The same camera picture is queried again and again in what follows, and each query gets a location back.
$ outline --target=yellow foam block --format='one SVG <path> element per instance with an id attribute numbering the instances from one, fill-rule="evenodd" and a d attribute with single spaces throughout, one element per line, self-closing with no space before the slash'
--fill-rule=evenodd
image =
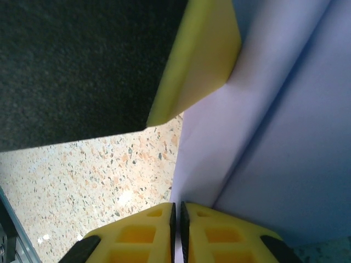
<path id="1" fill-rule="evenodd" d="M 231 0 L 189 0 L 147 125 L 170 120 L 220 88 L 240 48 Z"/>

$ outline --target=yellow plastic part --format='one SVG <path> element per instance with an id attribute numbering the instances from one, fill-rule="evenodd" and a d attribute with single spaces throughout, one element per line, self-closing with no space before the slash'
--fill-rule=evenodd
<path id="1" fill-rule="evenodd" d="M 101 241 L 86 263 L 170 263 L 172 206 L 159 204 L 93 230 L 85 238 Z"/>
<path id="2" fill-rule="evenodd" d="M 275 232 L 230 215 L 187 203 L 189 263 L 278 263 L 261 241 Z"/>

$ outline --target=dark gray felt surface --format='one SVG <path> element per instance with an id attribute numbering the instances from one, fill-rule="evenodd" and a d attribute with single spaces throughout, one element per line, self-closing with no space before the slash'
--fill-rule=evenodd
<path id="1" fill-rule="evenodd" d="M 0 151 L 145 128 L 187 0 L 0 0 Z"/>

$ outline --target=rectangular cutout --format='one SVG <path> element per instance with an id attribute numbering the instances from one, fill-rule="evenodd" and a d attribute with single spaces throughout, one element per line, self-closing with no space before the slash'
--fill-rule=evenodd
<path id="1" fill-rule="evenodd" d="M 150 251 L 140 249 L 113 250 L 109 263 L 148 263 Z"/>
<path id="2" fill-rule="evenodd" d="M 244 241 L 242 235 L 232 227 L 209 227 L 205 229 L 209 243 L 236 243 Z"/>
<path id="3" fill-rule="evenodd" d="M 122 229 L 116 242 L 119 243 L 152 243 L 156 228 L 154 226 L 126 226 Z"/>
<path id="4" fill-rule="evenodd" d="M 215 251 L 215 263 L 257 263 L 250 252 Z"/>

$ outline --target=terrazzo floor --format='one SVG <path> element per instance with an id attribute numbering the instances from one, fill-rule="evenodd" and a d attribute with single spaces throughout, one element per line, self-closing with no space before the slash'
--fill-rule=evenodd
<path id="1" fill-rule="evenodd" d="M 0 185 L 43 262 L 172 188 L 182 116 L 144 131 L 0 153 Z"/>

